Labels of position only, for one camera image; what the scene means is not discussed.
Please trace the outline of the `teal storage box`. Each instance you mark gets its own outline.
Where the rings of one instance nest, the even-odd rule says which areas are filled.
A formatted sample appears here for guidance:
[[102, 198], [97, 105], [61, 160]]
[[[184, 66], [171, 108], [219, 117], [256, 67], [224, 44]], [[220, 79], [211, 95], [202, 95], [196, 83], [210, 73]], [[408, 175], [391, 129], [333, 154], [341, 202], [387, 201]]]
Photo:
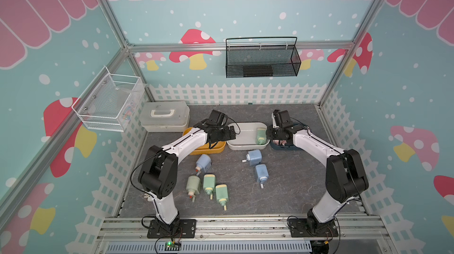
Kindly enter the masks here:
[[[293, 135], [301, 130], [306, 129], [306, 126], [301, 125], [301, 124], [294, 124], [293, 127]], [[273, 140], [270, 141], [270, 145], [273, 149], [275, 150], [280, 150], [280, 151], [301, 151], [301, 148], [298, 148], [297, 146], [294, 145], [293, 139], [289, 141], [279, 141], [279, 140]]]

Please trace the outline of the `yellow storage box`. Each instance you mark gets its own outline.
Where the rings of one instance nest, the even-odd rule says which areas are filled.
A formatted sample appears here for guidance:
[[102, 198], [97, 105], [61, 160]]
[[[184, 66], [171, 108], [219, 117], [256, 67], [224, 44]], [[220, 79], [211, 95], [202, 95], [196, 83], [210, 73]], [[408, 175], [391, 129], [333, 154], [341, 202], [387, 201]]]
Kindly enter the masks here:
[[190, 155], [202, 155], [202, 154], [216, 154], [224, 151], [226, 147], [226, 142], [218, 142], [216, 146], [209, 148], [209, 143], [197, 148]]

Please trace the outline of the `white storage box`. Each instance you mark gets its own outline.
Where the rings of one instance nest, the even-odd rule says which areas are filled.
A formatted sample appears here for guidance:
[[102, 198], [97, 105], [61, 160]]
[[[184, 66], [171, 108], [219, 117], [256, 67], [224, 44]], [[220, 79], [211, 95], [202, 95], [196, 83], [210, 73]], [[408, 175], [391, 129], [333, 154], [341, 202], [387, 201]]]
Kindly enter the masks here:
[[230, 124], [229, 126], [234, 127], [237, 133], [236, 139], [227, 141], [227, 145], [233, 151], [262, 150], [270, 143], [269, 139], [267, 139], [265, 145], [257, 145], [256, 143], [257, 128], [263, 127], [267, 129], [267, 125], [264, 123], [240, 122], [238, 124]]

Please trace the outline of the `pale green sharpener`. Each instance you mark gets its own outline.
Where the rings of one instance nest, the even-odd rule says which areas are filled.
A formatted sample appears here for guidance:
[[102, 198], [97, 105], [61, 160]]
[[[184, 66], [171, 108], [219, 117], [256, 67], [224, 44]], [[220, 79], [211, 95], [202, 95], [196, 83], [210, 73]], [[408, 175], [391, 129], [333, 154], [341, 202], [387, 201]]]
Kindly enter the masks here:
[[188, 193], [188, 196], [194, 202], [196, 200], [196, 197], [200, 194], [201, 190], [201, 179], [197, 175], [191, 175], [188, 178], [187, 184], [186, 184], [186, 191]]

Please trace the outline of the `green sharpener bottom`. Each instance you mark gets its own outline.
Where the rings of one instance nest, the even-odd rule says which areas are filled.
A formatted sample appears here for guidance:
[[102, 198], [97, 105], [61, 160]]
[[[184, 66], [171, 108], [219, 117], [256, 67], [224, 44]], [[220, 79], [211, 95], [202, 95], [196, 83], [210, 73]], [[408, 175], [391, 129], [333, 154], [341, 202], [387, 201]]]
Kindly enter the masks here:
[[227, 210], [227, 203], [229, 202], [228, 186], [226, 184], [219, 184], [215, 187], [216, 201], [223, 209]]

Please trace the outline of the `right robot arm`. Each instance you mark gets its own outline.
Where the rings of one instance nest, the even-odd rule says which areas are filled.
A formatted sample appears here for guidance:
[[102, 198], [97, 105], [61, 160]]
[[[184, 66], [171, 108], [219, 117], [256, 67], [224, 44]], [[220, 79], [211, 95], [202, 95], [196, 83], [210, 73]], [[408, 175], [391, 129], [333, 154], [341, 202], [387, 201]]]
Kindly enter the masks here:
[[314, 235], [334, 223], [343, 206], [368, 190], [369, 182], [358, 151], [344, 150], [316, 136], [307, 125], [294, 123], [286, 110], [272, 113], [273, 124], [267, 129], [271, 141], [284, 141], [317, 159], [326, 170], [326, 192], [307, 213], [306, 229]]

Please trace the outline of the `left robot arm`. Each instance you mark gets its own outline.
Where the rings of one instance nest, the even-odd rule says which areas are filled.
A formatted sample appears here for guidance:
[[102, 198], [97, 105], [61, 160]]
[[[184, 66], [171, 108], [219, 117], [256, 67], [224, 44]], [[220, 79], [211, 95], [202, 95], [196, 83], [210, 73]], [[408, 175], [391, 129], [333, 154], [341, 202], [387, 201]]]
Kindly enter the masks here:
[[155, 208], [155, 221], [167, 232], [177, 229], [180, 215], [175, 206], [173, 190], [177, 183], [179, 164], [197, 148], [236, 138], [237, 133], [229, 127], [230, 118], [213, 110], [207, 119], [194, 125], [190, 132], [162, 147], [152, 146], [138, 172], [141, 191], [151, 197]]

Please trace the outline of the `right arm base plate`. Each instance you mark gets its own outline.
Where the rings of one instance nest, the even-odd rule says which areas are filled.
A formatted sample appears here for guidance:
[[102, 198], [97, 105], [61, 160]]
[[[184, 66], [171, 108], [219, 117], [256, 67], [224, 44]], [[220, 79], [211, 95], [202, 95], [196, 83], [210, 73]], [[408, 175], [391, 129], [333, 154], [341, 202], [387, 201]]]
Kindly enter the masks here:
[[330, 240], [339, 236], [338, 228], [334, 220], [331, 220], [328, 223], [319, 224], [317, 222], [308, 223], [305, 218], [289, 216], [287, 218], [287, 226], [290, 229], [293, 238], [322, 237]]

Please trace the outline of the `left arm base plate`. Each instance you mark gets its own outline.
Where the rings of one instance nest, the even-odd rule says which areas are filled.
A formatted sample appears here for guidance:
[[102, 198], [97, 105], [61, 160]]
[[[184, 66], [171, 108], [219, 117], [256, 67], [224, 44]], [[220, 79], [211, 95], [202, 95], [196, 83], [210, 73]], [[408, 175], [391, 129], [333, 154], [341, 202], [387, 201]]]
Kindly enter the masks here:
[[193, 239], [195, 237], [196, 222], [195, 219], [177, 218], [170, 224], [165, 224], [158, 219], [153, 219], [147, 225], [147, 237], [149, 239], [157, 239], [160, 237]]

